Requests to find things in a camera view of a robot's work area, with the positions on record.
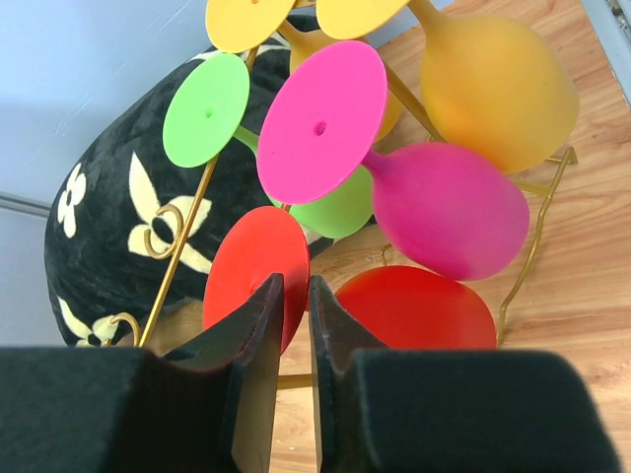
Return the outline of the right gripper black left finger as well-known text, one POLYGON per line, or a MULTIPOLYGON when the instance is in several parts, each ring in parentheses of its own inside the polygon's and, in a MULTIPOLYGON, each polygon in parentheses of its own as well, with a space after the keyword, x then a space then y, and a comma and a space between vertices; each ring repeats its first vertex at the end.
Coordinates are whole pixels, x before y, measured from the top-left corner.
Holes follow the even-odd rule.
POLYGON ((265 472, 284 284, 269 277, 164 356, 141 348, 5 348, 5 472, 265 472))

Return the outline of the red wine glass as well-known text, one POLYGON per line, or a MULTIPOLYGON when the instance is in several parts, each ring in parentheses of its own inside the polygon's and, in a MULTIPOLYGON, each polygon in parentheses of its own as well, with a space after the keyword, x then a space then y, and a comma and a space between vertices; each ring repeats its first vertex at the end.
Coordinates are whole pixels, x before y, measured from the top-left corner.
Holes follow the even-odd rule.
MULTIPOLYGON (((256 319, 233 313, 272 274, 284 279, 286 350, 309 301, 310 252, 298 222, 272 206, 247 212, 221 243, 207 279, 203 325, 228 327, 225 341, 241 349, 256 319)), ((379 342, 395 350, 493 350, 496 330, 486 303, 467 286, 416 267, 389 265, 346 282, 335 300, 379 342)))

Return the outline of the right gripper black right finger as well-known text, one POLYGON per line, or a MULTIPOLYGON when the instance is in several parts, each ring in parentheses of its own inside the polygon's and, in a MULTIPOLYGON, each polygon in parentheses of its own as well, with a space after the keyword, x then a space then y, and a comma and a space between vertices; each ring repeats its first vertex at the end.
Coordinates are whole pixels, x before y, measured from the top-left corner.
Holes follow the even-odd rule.
POLYGON ((533 350, 399 350, 309 287, 321 472, 617 472, 578 371, 533 350))

